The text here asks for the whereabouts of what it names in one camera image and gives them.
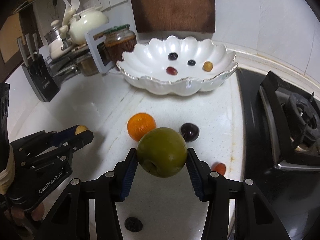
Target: fruit bowl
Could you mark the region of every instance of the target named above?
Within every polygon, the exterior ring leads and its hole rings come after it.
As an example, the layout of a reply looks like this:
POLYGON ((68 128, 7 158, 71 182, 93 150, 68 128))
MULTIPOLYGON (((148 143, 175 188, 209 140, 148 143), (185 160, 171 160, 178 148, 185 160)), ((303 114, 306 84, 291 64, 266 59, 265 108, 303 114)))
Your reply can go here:
POLYGON ((136 44, 133 52, 123 52, 116 65, 131 85, 156 95, 190 96, 198 91, 211 91, 230 77, 238 66, 236 53, 212 40, 183 40, 170 36, 165 41, 151 39, 149 44, 136 44), (204 63, 211 62, 211 71, 204 63))

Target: metal screw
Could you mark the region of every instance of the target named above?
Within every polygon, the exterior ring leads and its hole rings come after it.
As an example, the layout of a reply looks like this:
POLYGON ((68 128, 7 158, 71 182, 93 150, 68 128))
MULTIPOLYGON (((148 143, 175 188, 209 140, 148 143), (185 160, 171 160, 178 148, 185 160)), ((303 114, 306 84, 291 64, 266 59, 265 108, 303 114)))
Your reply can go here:
POLYGON ((248 185, 252 185, 253 184, 253 180, 252 179, 245 179, 244 182, 248 185))
POLYGON ((73 179, 72 181, 71 181, 71 184, 72 185, 77 185, 79 183, 79 179, 73 179))
POLYGON ((113 171, 106 172, 106 177, 107 178, 112 178, 114 175, 115 175, 115 173, 113 171))
POLYGON ((216 171, 211 171, 210 176, 213 178, 217 178, 217 177, 219 177, 219 173, 217 173, 216 171))

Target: black stovetop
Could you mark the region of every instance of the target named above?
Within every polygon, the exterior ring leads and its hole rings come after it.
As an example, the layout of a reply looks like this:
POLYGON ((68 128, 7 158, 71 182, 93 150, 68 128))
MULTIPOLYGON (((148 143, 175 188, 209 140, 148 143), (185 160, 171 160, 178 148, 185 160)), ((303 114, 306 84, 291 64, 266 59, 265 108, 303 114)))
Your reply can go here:
POLYGON ((265 75, 244 69, 238 69, 236 74, 244 115, 244 177, 258 185, 292 240, 314 239, 310 235, 315 224, 320 224, 320 172, 274 167, 268 121, 258 92, 265 75))

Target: orange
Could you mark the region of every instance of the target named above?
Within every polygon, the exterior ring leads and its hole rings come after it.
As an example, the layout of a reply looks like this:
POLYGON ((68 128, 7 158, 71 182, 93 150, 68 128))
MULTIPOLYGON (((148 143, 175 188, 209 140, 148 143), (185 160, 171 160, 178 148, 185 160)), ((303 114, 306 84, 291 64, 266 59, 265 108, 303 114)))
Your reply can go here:
POLYGON ((156 121, 150 114, 138 113, 131 117, 127 124, 130 137, 135 141, 140 141, 142 136, 156 128, 156 121))

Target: gas stove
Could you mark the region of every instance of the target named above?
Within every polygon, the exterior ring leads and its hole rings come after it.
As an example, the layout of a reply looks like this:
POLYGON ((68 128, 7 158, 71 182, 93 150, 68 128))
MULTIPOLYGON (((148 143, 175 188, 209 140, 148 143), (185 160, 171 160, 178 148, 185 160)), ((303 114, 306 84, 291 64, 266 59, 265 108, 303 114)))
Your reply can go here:
POLYGON ((319 102, 273 72, 236 73, 245 124, 244 177, 257 183, 291 239, 318 239, 319 102))

